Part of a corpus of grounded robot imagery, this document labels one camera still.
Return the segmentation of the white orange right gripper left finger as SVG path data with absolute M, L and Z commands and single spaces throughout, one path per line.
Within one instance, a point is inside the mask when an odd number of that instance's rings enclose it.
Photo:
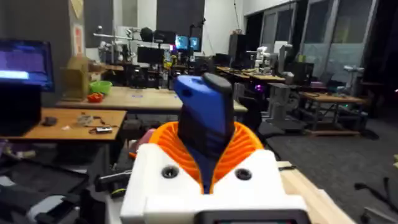
M 178 137 L 178 123 L 157 128 L 139 146 L 121 206 L 123 223 L 193 223 L 201 174 Z

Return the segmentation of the white orange right gripper right finger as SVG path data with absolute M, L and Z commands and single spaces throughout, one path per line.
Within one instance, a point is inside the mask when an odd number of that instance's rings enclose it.
M 213 170 L 211 194 L 258 193 L 274 180 L 272 187 L 282 193 L 282 181 L 274 153 L 265 149 L 257 135 L 242 123 L 234 132 Z

